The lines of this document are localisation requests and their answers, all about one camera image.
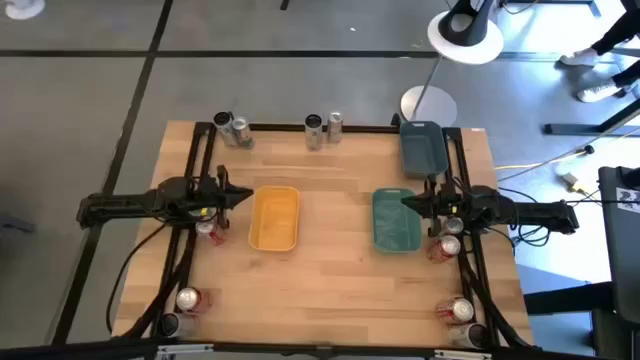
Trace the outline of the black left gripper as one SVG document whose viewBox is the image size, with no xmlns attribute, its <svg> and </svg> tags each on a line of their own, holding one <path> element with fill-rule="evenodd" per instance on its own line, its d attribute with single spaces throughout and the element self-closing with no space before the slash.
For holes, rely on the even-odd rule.
<svg viewBox="0 0 640 360">
<path fill-rule="evenodd" d="M 201 175 L 199 178 L 199 193 L 206 207 L 215 209 L 215 221 L 221 229 L 229 228 L 227 216 L 228 206 L 236 207 L 241 202 L 250 198 L 254 191 L 250 188 L 229 184 L 228 171 L 224 165 L 216 167 L 216 176 L 209 174 Z"/>
</svg>

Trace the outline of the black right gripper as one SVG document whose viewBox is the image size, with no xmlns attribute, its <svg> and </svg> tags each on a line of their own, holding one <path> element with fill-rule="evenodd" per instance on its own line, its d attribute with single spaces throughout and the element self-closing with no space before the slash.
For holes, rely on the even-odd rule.
<svg viewBox="0 0 640 360">
<path fill-rule="evenodd" d="M 453 216 L 457 212 L 456 207 L 462 201 L 462 196 L 456 192 L 456 186 L 453 181 L 438 184 L 434 175 L 430 175 L 427 178 L 427 190 L 431 195 L 430 205 L 429 197 L 424 194 L 404 197 L 401 202 L 422 218 L 429 217 L 431 226 L 428 230 L 428 235 L 437 237 L 443 229 L 440 217 Z"/>
</svg>

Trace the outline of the teal plastic bin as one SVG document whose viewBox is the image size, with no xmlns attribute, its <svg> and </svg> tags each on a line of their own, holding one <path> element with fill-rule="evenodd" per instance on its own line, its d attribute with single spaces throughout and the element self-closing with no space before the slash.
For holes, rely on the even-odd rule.
<svg viewBox="0 0 640 360">
<path fill-rule="evenodd" d="M 405 254 L 422 247 L 421 217 L 402 203 L 414 195 L 406 188 L 379 188 L 372 194 L 373 244 L 379 252 Z"/>
</svg>

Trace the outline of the yellow plastic bin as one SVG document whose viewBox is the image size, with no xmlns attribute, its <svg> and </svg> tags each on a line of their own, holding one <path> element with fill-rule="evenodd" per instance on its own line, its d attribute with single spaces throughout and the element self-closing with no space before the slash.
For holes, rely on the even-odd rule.
<svg viewBox="0 0 640 360">
<path fill-rule="evenodd" d="M 249 245 L 260 251 L 287 252 L 297 244 L 300 192 L 289 186 L 255 191 Z"/>
</svg>

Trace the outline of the red soda can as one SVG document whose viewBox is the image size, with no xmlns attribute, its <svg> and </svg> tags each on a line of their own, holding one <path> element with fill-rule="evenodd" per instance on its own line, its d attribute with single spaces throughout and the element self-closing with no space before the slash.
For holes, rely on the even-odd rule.
<svg viewBox="0 0 640 360">
<path fill-rule="evenodd" d="M 444 263 L 456 257 L 461 250 L 460 240 L 453 235 L 434 238 L 427 248 L 427 257 L 434 263 Z"/>
<path fill-rule="evenodd" d="M 465 298 L 455 297 L 438 303 L 435 313 L 446 324 L 464 324 L 473 319 L 475 310 Z"/>
<path fill-rule="evenodd" d="M 207 291 L 185 287 L 176 296 L 176 306 L 182 312 L 206 313 L 211 308 L 212 301 Z"/>
</svg>

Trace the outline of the dark grey plastic bin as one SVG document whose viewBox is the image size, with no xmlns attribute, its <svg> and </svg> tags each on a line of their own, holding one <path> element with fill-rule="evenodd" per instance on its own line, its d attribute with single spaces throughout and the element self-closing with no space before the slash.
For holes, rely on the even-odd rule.
<svg viewBox="0 0 640 360">
<path fill-rule="evenodd" d="M 448 169 L 442 128 L 435 122 L 404 122 L 399 128 L 404 174 L 426 179 Z"/>
</svg>

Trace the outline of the white power adapter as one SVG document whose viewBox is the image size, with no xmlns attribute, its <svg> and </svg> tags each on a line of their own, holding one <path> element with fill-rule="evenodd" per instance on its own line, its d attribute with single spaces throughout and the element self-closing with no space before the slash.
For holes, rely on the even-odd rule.
<svg viewBox="0 0 640 360">
<path fill-rule="evenodd" d="M 560 178 L 567 184 L 569 192 L 589 194 L 588 187 L 572 173 L 563 174 Z"/>
</svg>

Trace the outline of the black desk leg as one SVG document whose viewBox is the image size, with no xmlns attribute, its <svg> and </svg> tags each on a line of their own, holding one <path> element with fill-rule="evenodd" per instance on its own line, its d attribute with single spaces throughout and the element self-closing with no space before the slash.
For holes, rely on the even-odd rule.
<svg viewBox="0 0 640 360">
<path fill-rule="evenodd" d="M 600 124 L 549 123 L 543 126 L 542 132 L 545 135 L 557 136 L 640 137 L 640 125 L 629 125 L 629 122 L 638 116 L 640 98 Z"/>
</svg>

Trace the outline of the black curved stand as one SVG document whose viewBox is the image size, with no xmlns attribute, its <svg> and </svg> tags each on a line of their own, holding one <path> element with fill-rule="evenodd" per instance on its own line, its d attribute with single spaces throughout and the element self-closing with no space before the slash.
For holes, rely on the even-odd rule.
<svg viewBox="0 0 640 360">
<path fill-rule="evenodd" d="M 454 45 L 471 47 L 482 42 L 488 32 L 489 12 L 495 0 L 482 0 L 476 10 L 471 0 L 458 0 L 449 12 L 438 22 L 440 35 Z M 456 16 L 464 15 L 468 20 L 462 29 L 454 28 Z"/>
</svg>

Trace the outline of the person's white shoe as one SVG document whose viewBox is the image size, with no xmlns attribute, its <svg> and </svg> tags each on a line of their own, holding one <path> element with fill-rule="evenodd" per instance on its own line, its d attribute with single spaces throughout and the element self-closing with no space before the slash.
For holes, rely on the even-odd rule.
<svg viewBox="0 0 640 360">
<path fill-rule="evenodd" d="M 611 97 L 622 90 L 623 87 L 617 86 L 612 79 L 608 79 L 579 91 L 577 98 L 584 103 L 593 103 Z"/>
<path fill-rule="evenodd" d="M 599 63 L 601 56 L 592 48 L 586 48 L 573 52 L 569 55 L 562 55 L 559 61 L 567 66 L 590 66 Z"/>
</svg>

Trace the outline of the person's leg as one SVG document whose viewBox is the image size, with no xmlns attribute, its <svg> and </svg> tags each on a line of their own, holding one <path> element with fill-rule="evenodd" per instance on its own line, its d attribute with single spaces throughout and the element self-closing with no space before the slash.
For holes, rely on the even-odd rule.
<svg viewBox="0 0 640 360">
<path fill-rule="evenodd" d="M 640 79 L 640 60 L 612 77 L 616 86 L 620 88 L 632 86 L 638 79 Z"/>
<path fill-rule="evenodd" d="M 638 33 L 640 33 L 640 8 L 625 12 L 601 39 L 591 45 L 591 48 L 601 56 Z"/>
</svg>

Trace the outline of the black metal table frame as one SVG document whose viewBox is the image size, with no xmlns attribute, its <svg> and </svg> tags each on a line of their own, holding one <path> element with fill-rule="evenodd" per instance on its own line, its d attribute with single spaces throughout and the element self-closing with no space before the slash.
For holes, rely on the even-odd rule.
<svg viewBox="0 0 640 360">
<path fill-rule="evenodd" d="M 198 241 L 189 282 L 207 289 L 211 308 L 195 338 L 224 343 L 386 347 L 395 351 L 450 345 L 436 318 L 438 302 L 462 291 L 455 261 L 431 262 L 424 250 L 386 254 L 372 236 L 371 199 L 380 188 L 421 192 L 401 167 L 391 126 L 351 126 L 317 151 L 300 125 L 255 124 L 249 150 L 216 144 L 214 164 L 234 184 L 295 188 L 300 195 L 296 244 L 261 251 L 249 242 L 253 204 L 230 213 L 224 241 Z"/>
</svg>

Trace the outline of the silver metal bracket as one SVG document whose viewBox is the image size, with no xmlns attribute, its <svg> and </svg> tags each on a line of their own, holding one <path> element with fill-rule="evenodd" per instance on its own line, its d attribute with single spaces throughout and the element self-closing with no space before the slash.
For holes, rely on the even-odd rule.
<svg viewBox="0 0 640 360">
<path fill-rule="evenodd" d="M 493 360 L 490 353 L 436 349 L 434 359 L 439 360 Z"/>
<path fill-rule="evenodd" d="M 173 344 L 159 346 L 156 352 L 156 360 L 171 360 L 176 355 L 190 355 L 210 353 L 214 351 L 212 344 Z"/>
</svg>

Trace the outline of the white round pedestal table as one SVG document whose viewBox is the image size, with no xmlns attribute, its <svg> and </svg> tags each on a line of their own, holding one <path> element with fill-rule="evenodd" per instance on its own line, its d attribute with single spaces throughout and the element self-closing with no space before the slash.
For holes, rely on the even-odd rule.
<svg viewBox="0 0 640 360">
<path fill-rule="evenodd" d="M 472 46 L 455 45 L 446 40 L 438 30 L 439 22 L 448 14 L 441 12 L 427 27 L 429 44 L 437 57 L 423 85 L 407 89 L 400 98 L 401 121 L 432 121 L 441 127 L 452 125 L 457 118 L 455 100 L 445 90 L 433 84 L 434 77 L 444 59 L 465 65 L 483 65 L 495 60 L 504 47 L 504 39 L 498 26 L 491 20 L 487 24 L 487 35 Z"/>
</svg>

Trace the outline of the black desk frame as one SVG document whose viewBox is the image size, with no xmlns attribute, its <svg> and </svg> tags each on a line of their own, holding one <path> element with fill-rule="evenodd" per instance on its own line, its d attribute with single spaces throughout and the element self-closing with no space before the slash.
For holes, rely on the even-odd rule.
<svg viewBox="0 0 640 360">
<path fill-rule="evenodd" d="M 604 333 L 615 310 L 614 292 L 611 282 L 586 284 L 577 287 L 529 293 L 524 296 L 529 315 L 549 315 L 555 313 L 589 312 L 591 331 L 586 343 L 599 357 L 616 357 L 618 341 L 613 340 L 610 350 Z"/>
</svg>

